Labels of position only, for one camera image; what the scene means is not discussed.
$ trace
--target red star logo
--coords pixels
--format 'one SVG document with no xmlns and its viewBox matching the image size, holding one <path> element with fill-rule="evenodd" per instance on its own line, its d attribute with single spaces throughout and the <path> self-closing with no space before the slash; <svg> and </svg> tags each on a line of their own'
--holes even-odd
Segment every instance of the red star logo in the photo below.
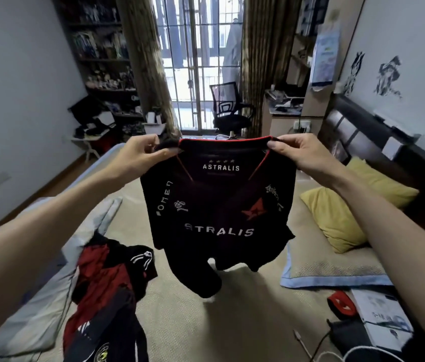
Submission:
<svg viewBox="0 0 425 362">
<path fill-rule="evenodd" d="M 241 212 L 248 216 L 248 219 L 246 221 L 249 221 L 250 219 L 261 216 L 263 213 L 266 213 L 266 210 L 263 207 L 263 198 L 258 199 L 258 201 L 248 211 Z"/>
</svg>

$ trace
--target black mesh chair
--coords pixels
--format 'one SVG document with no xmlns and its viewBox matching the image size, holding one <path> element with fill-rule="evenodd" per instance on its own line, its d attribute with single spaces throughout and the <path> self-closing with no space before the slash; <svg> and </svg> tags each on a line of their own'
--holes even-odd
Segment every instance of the black mesh chair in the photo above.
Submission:
<svg viewBox="0 0 425 362">
<path fill-rule="evenodd" d="M 233 82 L 219 85 L 209 85 L 212 92 L 214 127 L 219 131 L 218 136 L 233 139 L 241 134 L 242 128 L 251 127 L 251 121 L 256 114 L 256 108 L 252 104 L 241 101 L 238 86 Z M 249 108 L 250 114 L 246 117 L 241 115 L 243 108 Z"/>
</svg>

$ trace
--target person's right arm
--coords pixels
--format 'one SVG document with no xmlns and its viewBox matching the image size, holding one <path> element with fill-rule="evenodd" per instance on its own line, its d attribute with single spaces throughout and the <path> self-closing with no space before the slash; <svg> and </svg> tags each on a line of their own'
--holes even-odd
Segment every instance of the person's right arm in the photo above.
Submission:
<svg viewBox="0 0 425 362">
<path fill-rule="evenodd" d="M 398 292 L 425 329 L 425 231 L 338 162 L 310 133 L 268 146 L 336 191 L 350 208 Z"/>
</svg>

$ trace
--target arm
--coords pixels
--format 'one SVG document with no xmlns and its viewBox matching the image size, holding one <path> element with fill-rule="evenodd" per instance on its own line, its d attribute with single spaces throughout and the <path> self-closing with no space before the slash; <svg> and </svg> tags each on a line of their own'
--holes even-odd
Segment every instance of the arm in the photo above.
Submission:
<svg viewBox="0 0 425 362">
<path fill-rule="evenodd" d="M 148 153 L 156 144 L 152 134 L 131 138 L 107 168 L 0 227 L 0 325 L 103 198 L 177 154 L 177 149 Z"/>
<path fill-rule="evenodd" d="M 290 134 L 268 145 L 350 208 L 398 292 L 425 329 L 425 231 L 338 162 L 312 134 Z"/>
</svg>

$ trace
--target yellow pillow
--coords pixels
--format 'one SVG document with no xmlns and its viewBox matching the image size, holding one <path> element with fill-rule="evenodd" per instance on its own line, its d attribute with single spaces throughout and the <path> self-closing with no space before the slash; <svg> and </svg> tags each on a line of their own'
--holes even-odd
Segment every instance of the yellow pillow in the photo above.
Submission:
<svg viewBox="0 0 425 362">
<path fill-rule="evenodd" d="M 371 168 L 358 157 L 347 165 L 378 194 L 397 208 L 407 206 L 419 193 Z M 318 227 L 328 238 L 336 253 L 345 253 L 367 242 L 367 238 L 343 199 L 333 190 L 319 187 L 306 191 L 300 198 L 312 212 Z"/>
</svg>

